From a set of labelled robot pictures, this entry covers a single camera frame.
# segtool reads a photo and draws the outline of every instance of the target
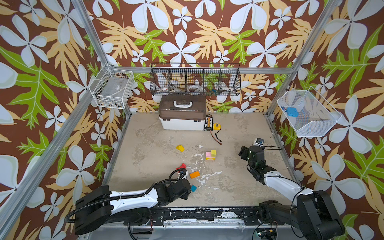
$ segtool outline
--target toolbox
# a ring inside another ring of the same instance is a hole
[[[204,95],[169,94],[161,98],[159,119],[164,129],[204,130]]]

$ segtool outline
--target brown toolbox lid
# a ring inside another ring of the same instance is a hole
[[[207,115],[205,96],[190,94],[165,95],[161,98],[159,114],[162,119],[205,120]]]

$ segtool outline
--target orange block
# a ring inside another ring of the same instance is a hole
[[[200,176],[200,173],[199,173],[199,171],[196,171],[196,172],[193,172],[193,173],[189,174],[189,176],[190,176],[191,178],[195,178],[195,177]]]

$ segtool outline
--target toolbox handle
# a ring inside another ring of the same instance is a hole
[[[177,107],[177,108],[190,108],[192,107],[192,101],[189,102],[188,105],[178,105],[177,104],[177,101],[173,101],[173,106]]]

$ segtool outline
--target white toolbox base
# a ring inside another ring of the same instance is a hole
[[[167,119],[159,117],[164,129],[168,130],[204,130],[205,121],[194,121],[190,119]]]

